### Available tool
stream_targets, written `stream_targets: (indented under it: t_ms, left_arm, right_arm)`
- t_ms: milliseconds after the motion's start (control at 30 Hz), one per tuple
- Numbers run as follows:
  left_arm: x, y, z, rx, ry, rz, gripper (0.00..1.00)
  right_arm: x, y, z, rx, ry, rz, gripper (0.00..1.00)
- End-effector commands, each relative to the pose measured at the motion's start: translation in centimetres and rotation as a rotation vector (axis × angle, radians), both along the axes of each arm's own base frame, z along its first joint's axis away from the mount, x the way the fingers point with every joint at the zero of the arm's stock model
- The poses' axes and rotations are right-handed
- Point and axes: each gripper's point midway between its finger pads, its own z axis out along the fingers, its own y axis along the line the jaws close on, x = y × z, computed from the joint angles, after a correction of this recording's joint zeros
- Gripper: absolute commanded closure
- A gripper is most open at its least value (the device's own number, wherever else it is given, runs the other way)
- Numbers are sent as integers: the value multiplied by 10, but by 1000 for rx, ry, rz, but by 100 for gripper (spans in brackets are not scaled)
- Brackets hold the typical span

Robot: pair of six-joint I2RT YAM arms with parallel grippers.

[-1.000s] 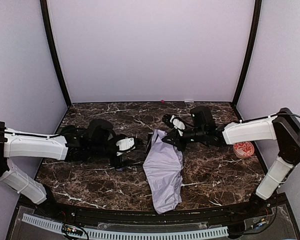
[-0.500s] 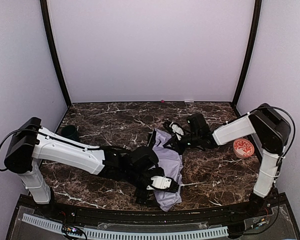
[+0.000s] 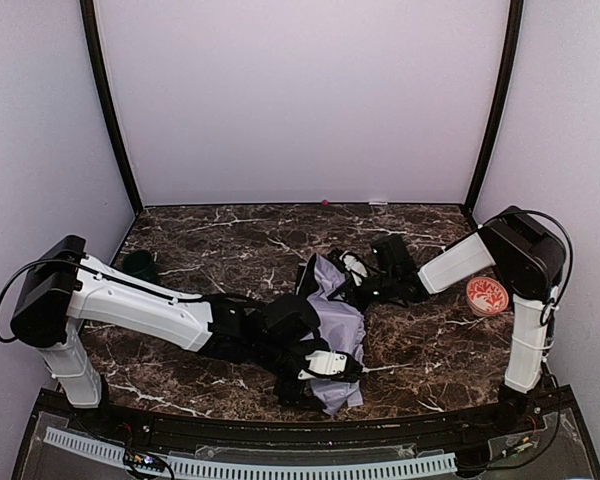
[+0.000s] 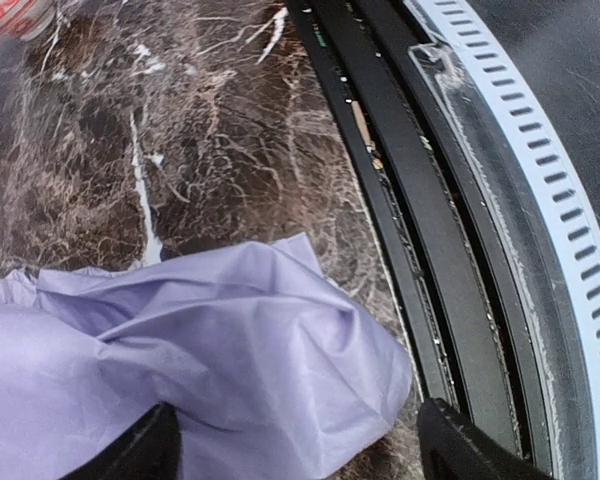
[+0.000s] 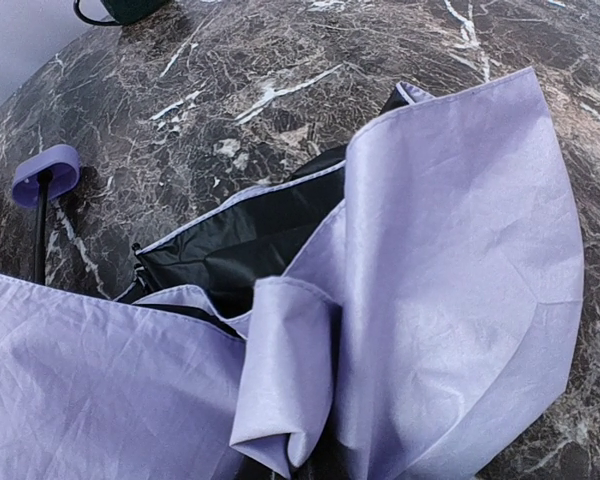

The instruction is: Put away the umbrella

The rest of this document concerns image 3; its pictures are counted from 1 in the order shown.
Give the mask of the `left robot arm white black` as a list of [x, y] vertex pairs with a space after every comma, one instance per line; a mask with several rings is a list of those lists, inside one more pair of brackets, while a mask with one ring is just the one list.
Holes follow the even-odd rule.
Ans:
[[37, 349], [70, 404], [101, 407], [106, 382], [79, 338], [82, 320], [104, 322], [203, 357], [254, 363], [276, 378], [280, 404], [321, 410], [306, 391], [310, 355], [328, 351], [313, 307], [295, 295], [270, 303], [239, 294], [186, 294], [115, 270], [68, 235], [18, 272], [24, 282], [10, 321], [13, 340]]

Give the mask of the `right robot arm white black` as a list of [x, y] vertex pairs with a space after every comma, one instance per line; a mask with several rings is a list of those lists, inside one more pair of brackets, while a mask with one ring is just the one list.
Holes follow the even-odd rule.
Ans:
[[421, 266], [398, 234], [378, 239], [371, 250], [375, 265], [352, 253], [340, 257], [364, 302], [420, 303], [493, 271], [514, 314], [504, 385], [520, 394], [536, 387], [574, 267], [573, 243], [560, 222], [544, 212], [510, 206]]

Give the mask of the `lavender folding umbrella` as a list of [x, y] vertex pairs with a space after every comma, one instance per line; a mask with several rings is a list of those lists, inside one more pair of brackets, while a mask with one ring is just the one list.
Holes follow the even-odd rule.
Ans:
[[[363, 340], [366, 335], [364, 316], [355, 307], [342, 301], [342, 296], [329, 300], [328, 296], [345, 284], [347, 278], [331, 261], [313, 254], [307, 262], [297, 293], [304, 296], [320, 319], [319, 332], [329, 345], [329, 350], [350, 354], [363, 364]], [[323, 411], [334, 416], [341, 407], [362, 406], [360, 381], [337, 382], [312, 379], [312, 393], [325, 405]]]

